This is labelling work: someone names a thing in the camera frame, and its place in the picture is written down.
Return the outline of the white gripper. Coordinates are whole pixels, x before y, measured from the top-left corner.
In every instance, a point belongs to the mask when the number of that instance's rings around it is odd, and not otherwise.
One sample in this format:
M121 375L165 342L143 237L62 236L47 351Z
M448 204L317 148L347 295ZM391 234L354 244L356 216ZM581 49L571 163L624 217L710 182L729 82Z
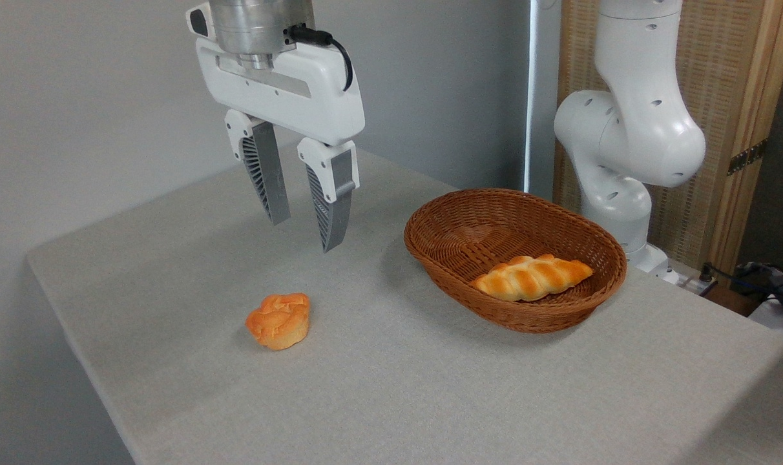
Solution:
M298 156L306 165L322 249L338 247L360 186L358 151L350 140L365 128L358 80L343 89L341 53L301 43L279 54L269 70L247 70L205 38L196 40L196 53L211 96L230 108L224 123L232 151L273 225L290 218L290 206L271 123L309 136L298 144Z

